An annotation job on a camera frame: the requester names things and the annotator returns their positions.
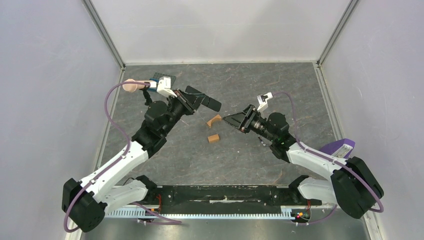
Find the black remote control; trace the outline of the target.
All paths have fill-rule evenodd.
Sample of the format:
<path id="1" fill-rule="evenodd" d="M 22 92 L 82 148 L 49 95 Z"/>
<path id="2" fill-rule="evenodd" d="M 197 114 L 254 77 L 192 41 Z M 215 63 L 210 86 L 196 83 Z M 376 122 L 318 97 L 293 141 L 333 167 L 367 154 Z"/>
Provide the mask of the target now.
<path id="1" fill-rule="evenodd" d="M 215 112 L 219 112 L 222 107 L 222 103 L 208 95 L 199 95 L 198 96 L 201 100 L 201 104 Z"/>

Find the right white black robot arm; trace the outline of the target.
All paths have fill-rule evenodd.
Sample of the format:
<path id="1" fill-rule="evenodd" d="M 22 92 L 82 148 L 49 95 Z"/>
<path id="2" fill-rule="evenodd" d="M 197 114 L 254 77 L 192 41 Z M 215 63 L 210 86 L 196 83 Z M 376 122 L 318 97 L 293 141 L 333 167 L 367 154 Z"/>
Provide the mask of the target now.
<path id="1" fill-rule="evenodd" d="M 244 134 L 254 132 L 269 140 L 269 148 L 277 159 L 323 178 L 304 177 L 290 188 L 288 196 L 293 203 L 302 204 L 307 199 L 332 203 L 354 219 L 368 211 L 384 211 L 384 190 L 364 160 L 356 156 L 335 157 L 306 146 L 290 134 L 284 114 L 274 112 L 264 118 L 250 104 L 241 112 L 223 117 L 223 121 Z"/>

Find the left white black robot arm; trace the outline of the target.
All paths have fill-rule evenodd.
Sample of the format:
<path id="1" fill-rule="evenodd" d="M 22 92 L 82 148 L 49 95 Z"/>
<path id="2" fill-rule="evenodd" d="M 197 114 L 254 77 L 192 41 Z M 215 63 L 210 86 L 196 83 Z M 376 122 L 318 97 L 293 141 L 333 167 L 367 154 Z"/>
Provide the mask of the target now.
<path id="1" fill-rule="evenodd" d="M 110 212 L 125 205 L 142 201 L 152 204 L 157 198 L 155 188 L 141 180 L 115 188 L 125 175 L 154 156 L 167 142 L 167 135 L 183 117 L 193 115 L 203 105 L 215 112 L 222 104 L 197 89 L 157 89 L 167 101 L 151 101 L 139 130 L 125 136 L 126 145 L 99 169 L 77 181 L 70 178 L 63 185 L 62 210 L 64 230 L 88 233 L 95 229 Z"/>

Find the curved wooden arch block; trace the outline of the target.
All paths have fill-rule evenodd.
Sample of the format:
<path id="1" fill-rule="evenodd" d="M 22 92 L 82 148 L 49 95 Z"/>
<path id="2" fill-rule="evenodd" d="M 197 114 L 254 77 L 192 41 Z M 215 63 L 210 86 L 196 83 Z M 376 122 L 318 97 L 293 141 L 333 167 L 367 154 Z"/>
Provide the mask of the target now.
<path id="1" fill-rule="evenodd" d="M 206 125 L 207 125 L 209 128 L 211 128 L 211 127 L 212 127 L 212 125 L 213 125 L 215 122 L 218 122 L 218 121 L 221 121 L 221 120 L 222 120 L 222 117 L 221 117 L 219 114 L 217 114 L 216 116 L 212 117 L 209 121 L 207 121 L 207 122 L 206 122 Z"/>

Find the small wooden rectangular block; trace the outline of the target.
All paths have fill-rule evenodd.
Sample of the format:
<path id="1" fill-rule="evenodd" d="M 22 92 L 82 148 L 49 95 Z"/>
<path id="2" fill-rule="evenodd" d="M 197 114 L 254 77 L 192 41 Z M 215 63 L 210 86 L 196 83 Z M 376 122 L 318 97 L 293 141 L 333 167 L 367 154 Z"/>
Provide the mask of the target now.
<path id="1" fill-rule="evenodd" d="M 220 140 L 220 136 L 218 134 L 210 135 L 207 137 L 209 143 L 215 143 Z"/>

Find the blue square block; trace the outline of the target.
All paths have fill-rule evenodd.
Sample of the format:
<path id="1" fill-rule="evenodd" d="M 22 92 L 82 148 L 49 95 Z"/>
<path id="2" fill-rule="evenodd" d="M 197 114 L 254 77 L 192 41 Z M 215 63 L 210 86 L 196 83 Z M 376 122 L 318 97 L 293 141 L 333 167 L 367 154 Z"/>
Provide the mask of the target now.
<path id="1" fill-rule="evenodd" d="M 159 80 L 158 79 L 150 78 L 149 79 L 148 91 L 149 92 L 157 92 L 158 85 L 159 85 Z"/>

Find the beige wooden peg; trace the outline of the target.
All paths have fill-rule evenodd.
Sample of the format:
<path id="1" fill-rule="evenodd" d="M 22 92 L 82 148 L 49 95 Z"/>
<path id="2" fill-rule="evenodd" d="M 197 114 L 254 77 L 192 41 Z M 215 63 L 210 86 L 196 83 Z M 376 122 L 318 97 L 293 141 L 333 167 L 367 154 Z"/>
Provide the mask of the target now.
<path id="1" fill-rule="evenodd" d="M 148 88 L 149 86 L 150 86 L 150 81 L 134 80 L 130 78 L 123 82 L 122 88 L 126 92 L 133 93 L 138 90 L 143 90 L 145 88 Z"/>

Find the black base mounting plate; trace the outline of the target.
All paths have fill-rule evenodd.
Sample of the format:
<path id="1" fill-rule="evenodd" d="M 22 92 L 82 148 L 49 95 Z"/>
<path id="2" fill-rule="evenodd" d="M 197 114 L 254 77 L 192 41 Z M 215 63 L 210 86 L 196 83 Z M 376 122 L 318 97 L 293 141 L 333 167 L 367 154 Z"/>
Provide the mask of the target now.
<path id="1" fill-rule="evenodd" d="M 161 214 L 277 214 L 282 206 L 322 205 L 307 200 L 290 185 L 157 185 L 147 176 L 136 178 L 147 194 L 140 204 L 158 205 Z"/>

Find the purple plastic holder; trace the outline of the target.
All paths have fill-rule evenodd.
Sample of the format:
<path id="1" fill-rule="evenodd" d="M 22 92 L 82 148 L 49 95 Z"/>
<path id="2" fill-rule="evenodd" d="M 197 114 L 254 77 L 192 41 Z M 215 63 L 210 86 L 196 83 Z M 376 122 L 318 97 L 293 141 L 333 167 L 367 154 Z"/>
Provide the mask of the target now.
<path id="1" fill-rule="evenodd" d="M 321 147 L 319 150 L 333 157 L 348 159 L 355 145 L 356 143 L 353 140 L 348 138 L 343 138 L 340 140 L 330 142 L 324 145 L 323 147 Z"/>

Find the grey studded base plate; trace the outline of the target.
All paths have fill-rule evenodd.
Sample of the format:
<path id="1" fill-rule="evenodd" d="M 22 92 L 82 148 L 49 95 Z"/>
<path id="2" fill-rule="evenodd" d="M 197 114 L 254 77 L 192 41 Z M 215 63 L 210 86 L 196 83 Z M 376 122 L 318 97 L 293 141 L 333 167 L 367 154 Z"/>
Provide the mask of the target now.
<path id="1" fill-rule="evenodd" d="M 151 77 L 152 81 L 156 81 L 159 82 L 159 80 L 163 77 L 168 77 L 170 78 L 170 85 L 173 86 L 175 81 L 177 80 L 177 77 L 174 75 L 170 75 L 170 74 L 165 74 L 165 73 L 159 73 L 159 72 L 155 72 L 153 77 Z"/>

